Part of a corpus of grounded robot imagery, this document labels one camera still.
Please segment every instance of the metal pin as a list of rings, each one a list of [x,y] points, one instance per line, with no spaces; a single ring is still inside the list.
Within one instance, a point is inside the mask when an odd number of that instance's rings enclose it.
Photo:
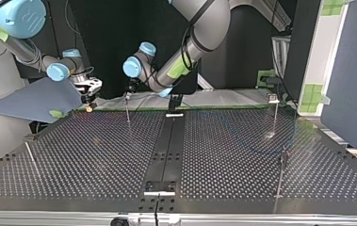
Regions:
[[[28,153],[29,153],[29,156],[31,157],[31,160],[32,160],[33,162],[36,162],[36,160],[35,160],[35,158],[34,158],[34,155],[33,155],[32,152],[31,152],[31,148],[29,147],[28,142],[25,142],[24,144],[25,144],[25,147],[26,147],[27,150],[28,150]]]
[[[129,110],[128,110],[128,99],[125,99],[125,112],[127,114],[127,121],[130,122],[129,119]]]

